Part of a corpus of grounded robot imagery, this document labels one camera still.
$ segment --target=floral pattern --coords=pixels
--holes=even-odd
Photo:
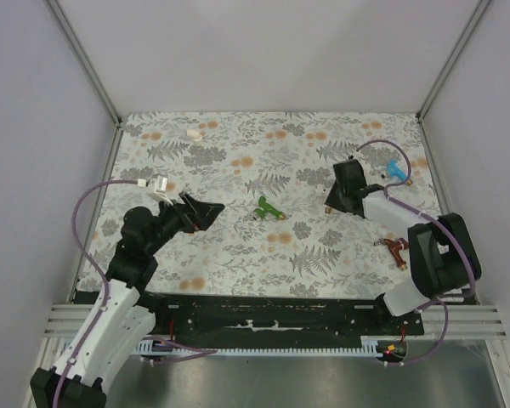
[[[201,132],[202,141],[191,142],[188,129]],[[393,140],[414,163],[413,185],[393,194],[439,212],[413,115],[142,112],[132,114],[123,131],[112,178],[163,174],[170,198],[187,191],[226,206],[208,231],[178,234],[157,253],[149,291],[374,298],[401,282],[410,272],[395,267],[385,246],[372,245],[393,237],[385,226],[324,211],[332,164],[369,139]],[[401,163],[386,144],[367,146],[355,157],[369,184],[388,181],[381,176],[389,159]],[[260,196],[286,219],[253,217]],[[136,206],[158,211],[136,186],[107,189],[90,249],[103,267],[120,239],[124,213]],[[99,290],[97,278],[86,263],[77,288]]]

